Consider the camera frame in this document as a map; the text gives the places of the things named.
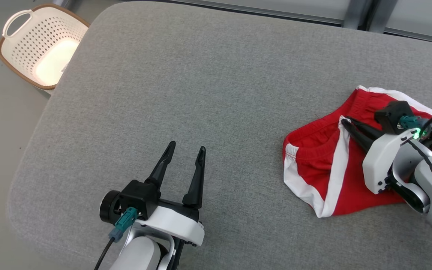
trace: green light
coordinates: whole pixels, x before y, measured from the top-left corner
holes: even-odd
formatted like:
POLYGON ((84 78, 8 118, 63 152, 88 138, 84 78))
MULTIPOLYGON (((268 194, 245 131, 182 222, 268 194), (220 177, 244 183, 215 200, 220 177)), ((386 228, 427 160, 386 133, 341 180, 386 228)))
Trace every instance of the green light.
POLYGON ((421 128, 416 128, 416 133, 413 135, 413 138, 415 140, 420 138, 420 132, 421 132, 421 128))

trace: perforated basket side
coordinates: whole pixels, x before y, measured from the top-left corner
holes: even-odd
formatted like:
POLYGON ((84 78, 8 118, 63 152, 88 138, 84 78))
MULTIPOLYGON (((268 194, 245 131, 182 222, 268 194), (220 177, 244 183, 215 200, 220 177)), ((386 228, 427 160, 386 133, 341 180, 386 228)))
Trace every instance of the perforated basket side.
POLYGON ((34 18, 14 36, 0 40, 0 59, 17 75, 35 87, 54 89, 34 76, 38 61, 59 41, 81 41, 89 24, 58 5, 43 4, 32 9, 34 18))

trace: basket hole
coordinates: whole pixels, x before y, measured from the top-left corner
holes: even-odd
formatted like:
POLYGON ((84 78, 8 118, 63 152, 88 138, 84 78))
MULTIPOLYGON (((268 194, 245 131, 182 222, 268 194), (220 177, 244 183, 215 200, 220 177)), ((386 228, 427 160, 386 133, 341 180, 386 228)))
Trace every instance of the basket hole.
POLYGON ((17 17, 16 20, 14 20, 14 22, 12 22, 12 24, 7 29, 7 35, 11 36, 12 34, 14 34, 14 32, 16 32, 19 27, 21 27, 27 20, 29 20, 29 17, 29 14, 24 14, 20 17, 17 17))

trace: basket bottom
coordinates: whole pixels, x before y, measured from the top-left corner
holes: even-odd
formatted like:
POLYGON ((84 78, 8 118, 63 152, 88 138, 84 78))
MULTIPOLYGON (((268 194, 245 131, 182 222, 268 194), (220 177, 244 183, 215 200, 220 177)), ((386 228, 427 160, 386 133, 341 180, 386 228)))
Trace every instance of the basket bottom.
POLYGON ((75 40, 62 40, 45 54, 34 72, 41 85, 52 86, 59 82, 78 45, 79 42, 75 40))

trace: red fabric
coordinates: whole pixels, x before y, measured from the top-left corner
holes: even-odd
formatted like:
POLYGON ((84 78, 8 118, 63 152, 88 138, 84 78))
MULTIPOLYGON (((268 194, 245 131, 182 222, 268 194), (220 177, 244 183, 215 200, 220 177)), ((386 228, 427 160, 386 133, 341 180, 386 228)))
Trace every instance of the red fabric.
MULTIPOLYGON (((339 139, 340 116, 350 116, 381 129, 381 126, 374 121, 374 112, 394 100, 387 94, 357 89, 336 111, 291 132, 286 137, 283 149, 286 149, 289 143, 299 147, 295 156, 298 174, 307 184, 318 190, 323 200, 326 199, 328 192, 333 155, 339 139)), ((427 113, 411 109, 417 116, 431 117, 427 113)), ((380 194, 373 194, 368 190, 362 171, 365 153, 352 139, 349 141, 348 150, 348 164, 333 215, 349 214, 367 207, 403 202, 403 199, 394 191, 386 190, 380 194)))

